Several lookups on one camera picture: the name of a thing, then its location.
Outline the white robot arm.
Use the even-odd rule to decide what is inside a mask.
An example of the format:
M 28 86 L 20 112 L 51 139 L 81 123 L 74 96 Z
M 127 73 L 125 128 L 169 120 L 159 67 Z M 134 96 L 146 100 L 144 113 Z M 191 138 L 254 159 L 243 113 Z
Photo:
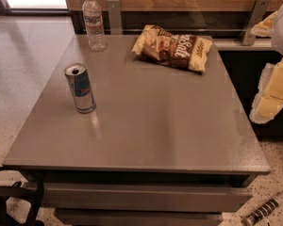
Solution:
M 254 25 L 251 33 L 270 37 L 272 47 L 283 56 L 283 4 L 278 11 Z M 271 121 L 283 108 L 283 57 L 280 62 L 267 63 L 261 72 L 249 119 L 257 124 Z

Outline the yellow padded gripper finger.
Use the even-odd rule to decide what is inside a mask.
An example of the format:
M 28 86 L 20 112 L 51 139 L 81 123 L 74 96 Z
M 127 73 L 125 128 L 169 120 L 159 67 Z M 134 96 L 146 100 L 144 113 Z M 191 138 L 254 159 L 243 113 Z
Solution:
M 258 93 L 249 118 L 257 124 L 272 121 L 283 108 L 283 58 L 277 64 L 267 63 L 262 70 Z
M 277 12 L 270 14 L 261 22 L 255 24 L 251 29 L 251 34 L 259 37 L 270 37 L 272 35 L 272 27 L 275 21 Z

